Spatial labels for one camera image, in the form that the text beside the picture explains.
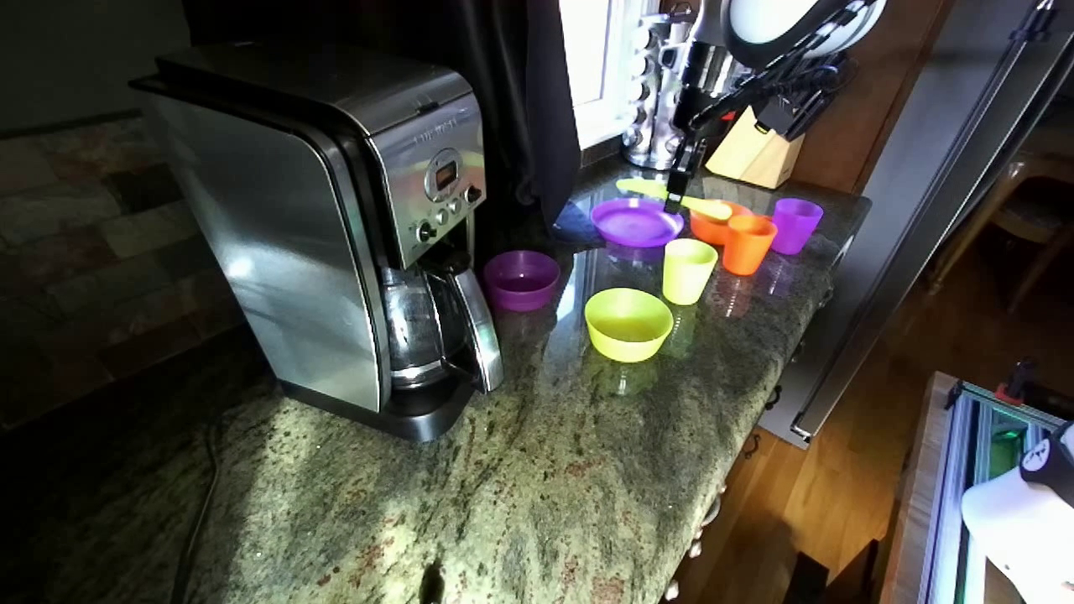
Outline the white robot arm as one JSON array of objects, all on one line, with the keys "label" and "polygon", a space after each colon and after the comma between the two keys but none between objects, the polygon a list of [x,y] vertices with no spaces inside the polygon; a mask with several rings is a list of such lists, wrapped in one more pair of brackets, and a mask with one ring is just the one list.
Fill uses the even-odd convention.
[{"label": "white robot arm", "polygon": [[698,0],[702,12],[676,108],[680,149],[664,205],[685,192],[737,122],[795,142],[831,108],[846,54],[880,23],[887,0]]}]

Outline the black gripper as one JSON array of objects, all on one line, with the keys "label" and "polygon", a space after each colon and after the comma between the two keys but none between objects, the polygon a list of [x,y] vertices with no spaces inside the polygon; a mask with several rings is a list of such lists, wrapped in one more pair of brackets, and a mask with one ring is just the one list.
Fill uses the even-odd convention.
[{"label": "black gripper", "polygon": [[680,149],[680,169],[670,172],[670,192],[664,192],[664,211],[683,214],[685,196],[695,163],[702,163],[727,137],[729,123],[723,114],[698,114],[685,123],[683,149]]}]

